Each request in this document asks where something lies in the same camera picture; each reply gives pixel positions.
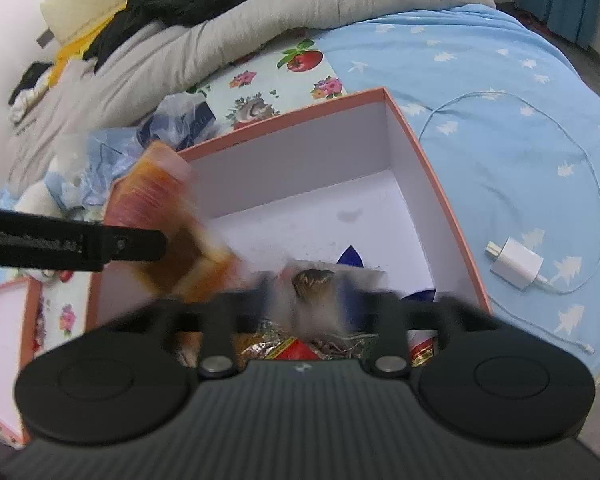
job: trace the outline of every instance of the metal screw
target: metal screw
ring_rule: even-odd
[[[400,372],[407,367],[407,361],[397,355],[383,355],[376,359],[376,368],[388,374]]]
[[[212,355],[211,357],[205,357],[200,363],[200,366],[212,374],[225,372],[233,365],[234,362],[224,355]]]

